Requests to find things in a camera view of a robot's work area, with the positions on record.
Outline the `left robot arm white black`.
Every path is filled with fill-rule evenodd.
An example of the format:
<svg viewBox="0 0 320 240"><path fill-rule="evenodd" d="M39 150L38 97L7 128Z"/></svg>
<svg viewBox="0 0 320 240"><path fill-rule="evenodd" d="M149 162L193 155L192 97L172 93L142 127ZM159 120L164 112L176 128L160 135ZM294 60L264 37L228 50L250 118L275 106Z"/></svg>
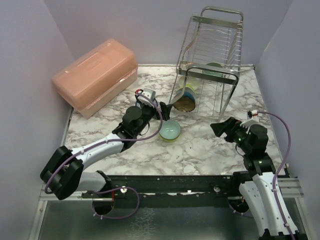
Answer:
<svg viewBox="0 0 320 240"><path fill-rule="evenodd" d="M54 194L59 200L68 198L79 187L86 168L142 141L138 136L150 121L157 119L162 124L169 120L172 107L164 102L158 105L140 102L126 110L122 121L106 137L79 148L58 147L40 173L45 193Z"/></svg>

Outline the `white grey bottom bowl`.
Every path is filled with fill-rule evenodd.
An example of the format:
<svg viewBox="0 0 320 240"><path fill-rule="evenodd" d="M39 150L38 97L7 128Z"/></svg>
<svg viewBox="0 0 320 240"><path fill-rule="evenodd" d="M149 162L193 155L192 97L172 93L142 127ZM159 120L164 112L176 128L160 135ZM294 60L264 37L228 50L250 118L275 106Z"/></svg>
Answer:
<svg viewBox="0 0 320 240"><path fill-rule="evenodd" d="M185 76L180 76L177 83L180 87L187 85L187 83L185 82Z"/></svg>

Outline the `lime green white bowl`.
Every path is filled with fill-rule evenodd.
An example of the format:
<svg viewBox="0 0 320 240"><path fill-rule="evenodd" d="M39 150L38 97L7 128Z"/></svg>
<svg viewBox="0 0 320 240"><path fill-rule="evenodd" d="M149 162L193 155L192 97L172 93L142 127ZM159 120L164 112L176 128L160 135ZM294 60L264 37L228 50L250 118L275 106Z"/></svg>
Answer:
<svg viewBox="0 0 320 240"><path fill-rule="evenodd" d="M195 92L199 88L200 82L199 81L187 81L185 86L192 89Z"/></svg>

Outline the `stainless steel dish rack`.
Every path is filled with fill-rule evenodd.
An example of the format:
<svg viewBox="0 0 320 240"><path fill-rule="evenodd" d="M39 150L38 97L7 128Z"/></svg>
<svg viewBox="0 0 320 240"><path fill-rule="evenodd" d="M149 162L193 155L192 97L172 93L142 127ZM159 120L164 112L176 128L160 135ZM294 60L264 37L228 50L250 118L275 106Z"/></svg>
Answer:
<svg viewBox="0 0 320 240"><path fill-rule="evenodd" d="M176 63L176 77L169 103L174 104L185 91L193 91L178 85L199 81L195 109L178 114L199 116L220 121L240 81L244 14L216 6L206 6L199 14L193 14Z"/></svg>

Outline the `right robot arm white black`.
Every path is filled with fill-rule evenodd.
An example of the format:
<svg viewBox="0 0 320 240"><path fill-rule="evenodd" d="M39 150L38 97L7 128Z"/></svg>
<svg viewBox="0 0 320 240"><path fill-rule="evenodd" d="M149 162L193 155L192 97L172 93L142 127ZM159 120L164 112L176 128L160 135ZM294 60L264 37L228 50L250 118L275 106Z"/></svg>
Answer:
<svg viewBox="0 0 320 240"><path fill-rule="evenodd" d="M287 209L278 183L278 173L266 152L268 130L256 117L240 121L230 117L210 125L216 137L225 134L225 141L243 151L248 176L230 182L229 189L244 198L257 225L261 240L306 240Z"/></svg>

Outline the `dark teal beige bowl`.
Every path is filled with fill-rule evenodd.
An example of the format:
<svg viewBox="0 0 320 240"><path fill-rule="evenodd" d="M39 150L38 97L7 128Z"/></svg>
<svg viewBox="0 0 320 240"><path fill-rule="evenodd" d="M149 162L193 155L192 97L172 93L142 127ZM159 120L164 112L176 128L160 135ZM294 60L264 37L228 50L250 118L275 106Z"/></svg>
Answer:
<svg viewBox="0 0 320 240"><path fill-rule="evenodd" d="M196 93L186 90L182 97L173 104L173 107L181 112L192 112L196 108Z"/></svg>

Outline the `grey patterned bowl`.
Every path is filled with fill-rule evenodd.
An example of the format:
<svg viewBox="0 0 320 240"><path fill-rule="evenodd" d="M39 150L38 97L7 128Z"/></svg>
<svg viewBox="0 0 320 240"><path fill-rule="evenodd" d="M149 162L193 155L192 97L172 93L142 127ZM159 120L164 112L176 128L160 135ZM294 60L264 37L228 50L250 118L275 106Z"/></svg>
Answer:
<svg viewBox="0 0 320 240"><path fill-rule="evenodd" d="M181 130L181 126L177 121L167 120L162 123L159 135L167 139L173 139L180 136Z"/></svg>

